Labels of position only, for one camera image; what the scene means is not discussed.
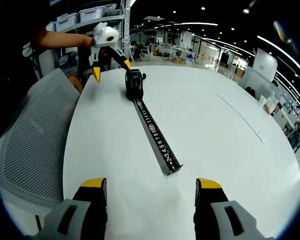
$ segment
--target white shelf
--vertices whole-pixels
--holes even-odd
[[[97,19],[92,19],[90,21],[85,21],[85,22],[80,22],[77,23],[73,26],[67,27],[66,29],[60,31],[60,33],[68,33],[72,30],[77,31],[78,33],[80,31],[80,28],[88,26],[88,25],[92,25],[92,24],[96,24],[96,23],[101,23],[101,22],[107,22],[109,24],[119,24],[120,20],[125,19],[124,15],[115,15],[115,16],[105,16],[105,17],[100,17]]]

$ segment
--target tape measure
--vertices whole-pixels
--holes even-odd
[[[146,75],[143,74],[142,76],[138,69],[128,70],[125,74],[126,96],[133,102],[137,110],[162,172],[166,175],[171,175],[180,170],[183,165],[179,164],[176,156],[142,100],[144,96],[143,80],[145,78]]]

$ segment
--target white storage bin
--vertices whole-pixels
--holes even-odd
[[[79,11],[80,23],[101,18],[104,14],[104,10],[104,6],[97,6]]]
[[[107,13],[107,12],[111,12],[111,11],[115,10],[117,4],[116,3],[109,3],[109,4],[106,4],[106,5],[103,5],[103,6],[104,6],[104,12]]]
[[[55,29],[57,32],[61,32],[62,30],[69,28],[75,24],[79,23],[79,15],[78,13],[72,13],[68,16],[65,16],[63,18],[61,18],[60,20],[58,20],[55,23]]]
[[[55,32],[56,31],[56,23],[55,22],[50,22],[46,27],[45,29],[47,31],[50,31],[50,32]]]

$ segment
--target ceiling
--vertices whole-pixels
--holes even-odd
[[[292,3],[284,3],[281,0],[255,0],[251,7],[251,0],[215,0],[215,1],[146,1],[136,0],[131,7],[130,28],[133,30],[136,25],[138,30],[153,30],[161,25],[175,23],[213,23],[215,25],[171,25],[160,27],[160,30],[170,29],[170,32],[180,33],[189,31],[200,37],[215,39],[231,45],[235,45],[250,53],[253,49],[261,48],[271,52],[272,56],[282,59],[292,70],[281,60],[277,60],[277,70],[284,75],[300,93],[300,69],[283,53],[260,40],[261,36],[274,43],[300,64],[300,0]],[[244,9],[250,9],[249,14],[243,13]],[[148,16],[164,18],[160,21],[145,20]],[[278,21],[290,43],[283,43],[274,28],[274,21]],[[249,54],[238,50],[243,57],[248,58]]]

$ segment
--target gray mesh chair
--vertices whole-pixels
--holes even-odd
[[[63,162],[80,94],[60,69],[28,91],[0,138],[0,195],[45,216],[63,201]]]

